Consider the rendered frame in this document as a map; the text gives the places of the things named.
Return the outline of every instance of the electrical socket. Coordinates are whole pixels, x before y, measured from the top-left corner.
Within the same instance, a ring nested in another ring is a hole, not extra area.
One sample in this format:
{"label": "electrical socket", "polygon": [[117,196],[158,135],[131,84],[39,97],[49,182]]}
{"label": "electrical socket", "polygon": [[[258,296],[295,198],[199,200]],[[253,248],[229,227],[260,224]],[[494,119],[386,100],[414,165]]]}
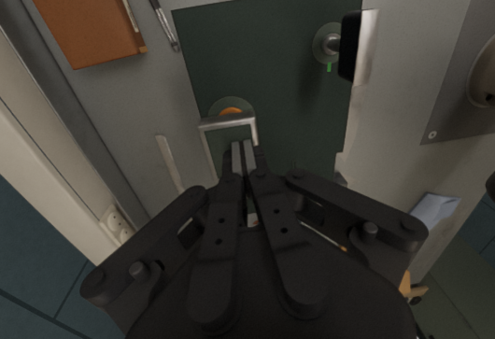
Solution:
{"label": "electrical socket", "polygon": [[100,219],[100,227],[118,247],[135,234],[135,230],[114,205],[110,205]]}

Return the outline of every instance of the pen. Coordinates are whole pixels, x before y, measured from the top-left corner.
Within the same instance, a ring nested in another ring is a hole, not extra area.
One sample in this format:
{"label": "pen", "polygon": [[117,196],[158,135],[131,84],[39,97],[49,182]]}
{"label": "pen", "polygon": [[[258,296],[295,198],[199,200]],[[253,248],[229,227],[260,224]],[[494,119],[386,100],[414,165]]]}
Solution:
{"label": "pen", "polygon": [[168,40],[170,41],[170,46],[172,46],[172,49],[174,51],[179,52],[180,51],[180,46],[178,45],[178,42],[176,40],[176,37],[172,33],[172,30],[170,29],[170,25],[168,25],[168,21],[165,18],[165,13],[163,12],[162,8],[160,7],[160,3],[158,0],[149,0],[151,5],[153,6],[153,9],[156,12],[156,15],[158,16],[158,20],[160,21],[160,24],[162,25],[163,30],[165,31],[165,34],[168,37]]}

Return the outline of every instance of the brown box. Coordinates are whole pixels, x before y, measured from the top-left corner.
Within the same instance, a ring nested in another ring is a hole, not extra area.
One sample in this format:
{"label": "brown box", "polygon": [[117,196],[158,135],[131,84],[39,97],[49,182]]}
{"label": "brown box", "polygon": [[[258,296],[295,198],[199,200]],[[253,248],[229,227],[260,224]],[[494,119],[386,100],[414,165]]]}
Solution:
{"label": "brown box", "polygon": [[73,69],[147,52],[127,0],[33,0]]}

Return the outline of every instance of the tile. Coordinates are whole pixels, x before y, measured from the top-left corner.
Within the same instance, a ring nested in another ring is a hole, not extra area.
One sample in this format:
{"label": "tile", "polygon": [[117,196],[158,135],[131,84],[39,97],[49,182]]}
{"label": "tile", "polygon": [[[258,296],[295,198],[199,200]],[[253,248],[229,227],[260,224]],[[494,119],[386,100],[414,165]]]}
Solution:
{"label": "tile", "polygon": [[0,296],[0,336],[6,339],[78,339],[75,335]]}
{"label": "tile", "polygon": [[0,289],[55,315],[86,258],[0,176]]}
{"label": "tile", "polygon": [[458,235],[476,252],[481,252],[495,237],[495,209],[484,202],[478,203]]}
{"label": "tile", "polygon": [[489,265],[491,265],[492,268],[495,269],[495,241],[491,241],[480,255]]}
{"label": "tile", "polygon": [[481,201],[495,210],[495,203],[491,201],[491,198],[489,198],[488,193],[485,193]]}
{"label": "tile", "polygon": [[72,289],[57,320],[82,332],[91,339],[123,339],[124,334],[106,313],[102,312],[79,295],[82,281],[94,268],[90,262]]}
{"label": "tile", "polygon": [[495,269],[455,236],[430,270],[480,339],[495,337]]}
{"label": "tile", "polygon": [[433,335],[435,339],[478,339],[430,274],[425,276],[421,285],[430,289],[423,300],[412,305],[411,309],[417,325],[427,338]]}

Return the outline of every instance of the beige round object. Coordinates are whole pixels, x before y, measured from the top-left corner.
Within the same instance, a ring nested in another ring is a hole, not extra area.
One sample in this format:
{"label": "beige round object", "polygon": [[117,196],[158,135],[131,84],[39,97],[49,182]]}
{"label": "beige round object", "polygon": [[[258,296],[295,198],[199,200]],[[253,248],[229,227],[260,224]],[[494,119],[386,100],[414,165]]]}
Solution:
{"label": "beige round object", "polygon": [[495,107],[495,36],[481,50],[468,77],[468,98],[475,106]]}

